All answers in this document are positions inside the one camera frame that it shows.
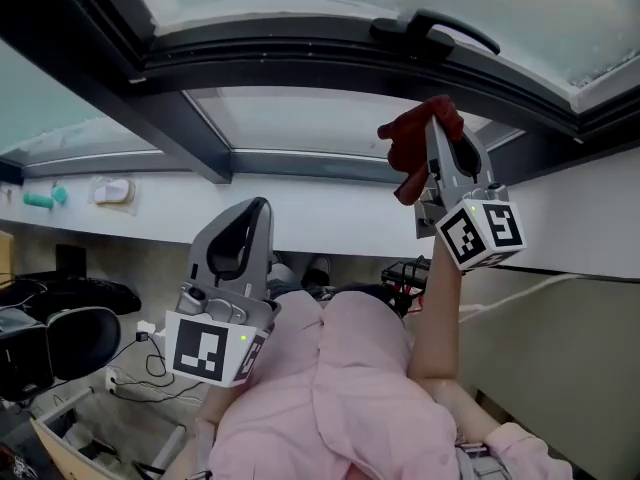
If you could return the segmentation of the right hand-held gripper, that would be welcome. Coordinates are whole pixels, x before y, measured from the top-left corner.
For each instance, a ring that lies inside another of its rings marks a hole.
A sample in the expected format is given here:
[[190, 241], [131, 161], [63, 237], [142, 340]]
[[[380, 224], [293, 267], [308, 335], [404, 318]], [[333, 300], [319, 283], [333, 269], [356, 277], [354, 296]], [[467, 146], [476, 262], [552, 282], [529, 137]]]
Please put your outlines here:
[[[452, 142], [436, 117], [425, 128], [429, 178], [422, 198], [414, 204], [416, 234], [442, 239], [462, 272], [496, 266], [527, 247], [516, 205], [507, 187], [493, 183], [493, 169], [486, 148], [470, 130]], [[458, 171], [476, 188], [461, 199]]]

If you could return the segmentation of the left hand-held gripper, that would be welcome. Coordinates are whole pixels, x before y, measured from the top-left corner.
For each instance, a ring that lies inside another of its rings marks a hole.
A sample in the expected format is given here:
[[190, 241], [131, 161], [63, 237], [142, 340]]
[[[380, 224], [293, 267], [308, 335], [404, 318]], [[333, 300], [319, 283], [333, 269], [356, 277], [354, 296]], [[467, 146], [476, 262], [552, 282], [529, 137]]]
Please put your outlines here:
[[281, 311], [263, 299], [272, 245], [273, 212], [263, 197], [227, 208], [196, 235], [188, 279], [197, 285], [181, 286], [165, 318], [169, 372], [223, 388], [247, 381]]

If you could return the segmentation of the dark red cloth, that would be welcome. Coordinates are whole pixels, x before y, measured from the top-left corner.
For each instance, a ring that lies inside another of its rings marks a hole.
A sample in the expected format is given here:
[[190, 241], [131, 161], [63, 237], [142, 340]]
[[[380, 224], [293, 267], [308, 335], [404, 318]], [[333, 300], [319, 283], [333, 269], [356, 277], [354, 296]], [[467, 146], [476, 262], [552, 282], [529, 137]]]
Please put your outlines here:
[[405, 206], [413, 205], [421, 196], [429, 176], [425, 129], [436, 117], [450, 142], [463, 136], [464, 120], [447, 95], [429, 98], [417, 107], [401, 114], [378, 128], [381, 140], [390, 140], [389, 165], [407, 175], [395, 190], [396, 199]]

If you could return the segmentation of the white window sill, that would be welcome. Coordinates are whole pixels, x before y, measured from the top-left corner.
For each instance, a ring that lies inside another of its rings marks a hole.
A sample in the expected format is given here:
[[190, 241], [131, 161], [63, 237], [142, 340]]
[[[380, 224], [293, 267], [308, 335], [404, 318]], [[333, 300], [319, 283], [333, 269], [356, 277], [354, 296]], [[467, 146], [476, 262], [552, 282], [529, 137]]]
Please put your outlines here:
[[[149, 240], [188, 243], [227, 207], [267, 198], [276, 248], [361, 256], [427, 255], [414, 212], [388, 184], [239, 175], [228, 185], [192, 173], [139, 174], [136, 215], [88, 202], [91, 178], [66, 177], [63, 205], [25, 205], [24, 192], [46, 195], [49, 179], [0, 187], [0, 219]], [[3, 193], [11, 189], [11, 200]], [[514, 267], [640, 279], [640, 148], [513, 185], [527, 247]]]

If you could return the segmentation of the person's left forearm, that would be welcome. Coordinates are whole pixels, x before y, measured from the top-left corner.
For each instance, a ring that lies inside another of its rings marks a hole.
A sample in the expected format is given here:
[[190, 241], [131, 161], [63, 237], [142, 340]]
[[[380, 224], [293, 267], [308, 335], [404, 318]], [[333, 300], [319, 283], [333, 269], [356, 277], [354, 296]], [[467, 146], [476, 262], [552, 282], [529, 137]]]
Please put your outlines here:
[[240, 393], [241, 390], [237, 387], [210, 386], [196, 418], [212, 425], [218, 425], [226, 410], [233, 404]]

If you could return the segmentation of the person's right forearm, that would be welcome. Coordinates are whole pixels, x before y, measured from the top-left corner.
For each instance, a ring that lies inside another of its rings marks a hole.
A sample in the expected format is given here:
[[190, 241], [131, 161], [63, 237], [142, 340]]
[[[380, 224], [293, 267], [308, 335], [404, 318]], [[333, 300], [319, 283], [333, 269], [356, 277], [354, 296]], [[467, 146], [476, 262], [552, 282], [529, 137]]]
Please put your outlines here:
[[481, 443], [499, 423], [458, 383], [461, 282], [446, 245], [436, 238], [407, 375], [451, 413], [466, 441]]

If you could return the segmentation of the small black box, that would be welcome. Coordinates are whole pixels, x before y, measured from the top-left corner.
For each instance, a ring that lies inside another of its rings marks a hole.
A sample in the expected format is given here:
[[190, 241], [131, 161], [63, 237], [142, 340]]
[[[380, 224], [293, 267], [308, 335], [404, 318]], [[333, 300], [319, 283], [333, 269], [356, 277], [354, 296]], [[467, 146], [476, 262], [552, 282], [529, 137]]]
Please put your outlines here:
[[424, 258], [397, 261], [382, 270], [381, 281], [400, 287], [424, 289], [430, 264], [431, 261]]

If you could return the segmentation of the bagged white slipper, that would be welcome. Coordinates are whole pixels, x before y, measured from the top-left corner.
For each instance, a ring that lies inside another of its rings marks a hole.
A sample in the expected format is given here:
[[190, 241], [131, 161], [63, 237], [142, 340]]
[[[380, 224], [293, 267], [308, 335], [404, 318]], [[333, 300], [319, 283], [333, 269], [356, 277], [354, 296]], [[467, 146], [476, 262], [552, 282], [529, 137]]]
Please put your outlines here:
[[90, 183], [88, 202], [99, 208], [136, 215], [137, 185], [126, 177], [94, 177]]

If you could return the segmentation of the black bag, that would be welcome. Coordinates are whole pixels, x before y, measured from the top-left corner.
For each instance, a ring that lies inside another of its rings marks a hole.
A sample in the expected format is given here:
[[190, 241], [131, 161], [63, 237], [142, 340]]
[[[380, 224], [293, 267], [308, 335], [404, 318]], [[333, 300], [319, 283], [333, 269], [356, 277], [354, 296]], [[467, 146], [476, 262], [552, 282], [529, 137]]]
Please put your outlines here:
[[16, 304], [33, 317], [84, 307], [105, 307], [116, 315], [138, 312], [142, 303], [127, 286], [95, 278], [20, 278], [0, 292], [2, 305]]

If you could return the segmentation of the small low glass pane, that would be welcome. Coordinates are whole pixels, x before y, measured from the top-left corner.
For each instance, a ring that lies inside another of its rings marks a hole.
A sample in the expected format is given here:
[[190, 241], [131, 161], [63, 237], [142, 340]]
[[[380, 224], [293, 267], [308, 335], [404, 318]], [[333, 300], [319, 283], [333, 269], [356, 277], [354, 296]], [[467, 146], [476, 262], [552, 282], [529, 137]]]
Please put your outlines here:
[[233, 150], [384, 158], [378, 128], [415, 108], [413, 100], [323, 88], [244, 86], [189, 96]]

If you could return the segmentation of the black office chair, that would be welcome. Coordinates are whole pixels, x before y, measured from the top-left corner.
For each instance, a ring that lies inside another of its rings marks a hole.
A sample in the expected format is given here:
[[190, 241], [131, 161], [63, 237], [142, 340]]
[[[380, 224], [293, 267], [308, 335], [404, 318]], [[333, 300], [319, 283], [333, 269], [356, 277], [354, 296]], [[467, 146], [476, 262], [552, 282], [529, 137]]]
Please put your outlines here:
[[0, 398], [22, 402], [57, 380], [82, 378], [105, 366], [120, 341], [120, 322], [106, 307], [63, 310], [42, 321], [1, 309]]

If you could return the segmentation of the person's pink shirt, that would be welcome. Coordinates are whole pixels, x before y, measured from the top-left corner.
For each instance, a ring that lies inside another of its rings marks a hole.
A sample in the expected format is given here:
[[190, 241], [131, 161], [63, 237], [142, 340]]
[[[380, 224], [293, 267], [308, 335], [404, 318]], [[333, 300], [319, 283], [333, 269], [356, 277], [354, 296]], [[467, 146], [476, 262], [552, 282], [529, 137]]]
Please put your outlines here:
[[295, 291], [225, 412], [213, 480], [459, 480], [453, 416], [406, 375], [400, 318], [378, 299]]

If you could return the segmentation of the open light wooden box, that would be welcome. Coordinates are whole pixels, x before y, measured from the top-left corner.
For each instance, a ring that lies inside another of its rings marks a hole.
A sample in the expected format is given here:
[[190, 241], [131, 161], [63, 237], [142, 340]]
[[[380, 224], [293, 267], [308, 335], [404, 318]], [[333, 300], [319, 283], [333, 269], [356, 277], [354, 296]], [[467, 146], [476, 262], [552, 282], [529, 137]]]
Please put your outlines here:
[[131, 462], [129, 469], [133, 469], [136, 472], [136, 477], [127, 476], [122, 465], [117, 466], [113, 462], [111, 465], [105, 466], [101, 462], [87, 457], [79, 448], [74, 447], [63, 437], [60, 437], [51, 428], [53, 422], [75, 409], [81, 402], [94, 396], [94, 389], [86, 387], [37, 419], [30, 420], [41, 444], [64, 479], [157, 480], [177, 456], [181, 445], [186, 442], [186, 427], [180, 424], [174, 427], [151, 464]]

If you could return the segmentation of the dark fixed window frame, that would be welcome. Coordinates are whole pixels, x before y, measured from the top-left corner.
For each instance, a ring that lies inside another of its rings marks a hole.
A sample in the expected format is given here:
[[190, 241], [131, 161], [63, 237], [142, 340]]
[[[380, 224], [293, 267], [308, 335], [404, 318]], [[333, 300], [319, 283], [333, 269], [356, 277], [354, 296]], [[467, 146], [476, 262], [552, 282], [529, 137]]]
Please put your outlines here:
[[195, 89], [284, 86], [416, 101], [449, 95], [507, 184], [640, 147], [640, 120], [587, 133], [512, 82], [460, 64], [410, 56], [368, 29], [307, 37], [290, 21], [203, 32], [145, 51], [107, 0], [0, 0], [0, 39], [153, 148], [32, 164], [0, 157], [0, 180], [66, 174], [191, 170], [214, 183], [238, 174], [392, 183], [384, 158], [233, 150], [189, 96]]

